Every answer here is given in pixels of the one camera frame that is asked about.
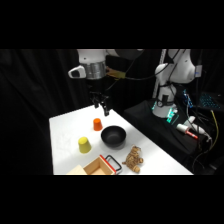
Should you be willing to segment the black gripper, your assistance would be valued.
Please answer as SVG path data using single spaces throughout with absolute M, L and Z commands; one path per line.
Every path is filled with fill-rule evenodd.
M 108 116 L 110 108 L 107 105 L 106 81 L 104 79 L 88 80 L 87 86 L 94 107 L 97 109 L 101 105 L 104 110 L 104 116 Z

